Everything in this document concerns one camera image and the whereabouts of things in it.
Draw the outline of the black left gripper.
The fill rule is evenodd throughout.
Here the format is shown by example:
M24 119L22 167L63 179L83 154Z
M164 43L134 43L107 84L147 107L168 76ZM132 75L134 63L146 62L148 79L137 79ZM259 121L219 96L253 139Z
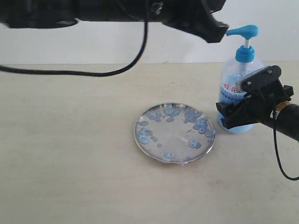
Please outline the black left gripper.
M76 13L83 21L142 21L170 20L184 4L206 4L213 14L224 6L223 0L77 0Z

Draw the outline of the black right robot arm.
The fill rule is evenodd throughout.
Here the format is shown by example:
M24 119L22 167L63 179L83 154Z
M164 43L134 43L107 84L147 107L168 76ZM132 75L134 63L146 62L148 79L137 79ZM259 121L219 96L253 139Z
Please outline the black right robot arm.
M298 140L299 106L291 103L293 87L281 84L281 73L277 65L265 66L237 81L237 92L244 94L242 101L216 103L223 126L231 129L261 123Z

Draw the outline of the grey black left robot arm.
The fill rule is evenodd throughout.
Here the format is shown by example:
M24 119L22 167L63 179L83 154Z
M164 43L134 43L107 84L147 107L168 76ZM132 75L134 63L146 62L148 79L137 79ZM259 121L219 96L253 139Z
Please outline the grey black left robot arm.
M78 21L159 22L218 43L229 26L213 17L223 0L2 0L0 22L9 28L51 29Z

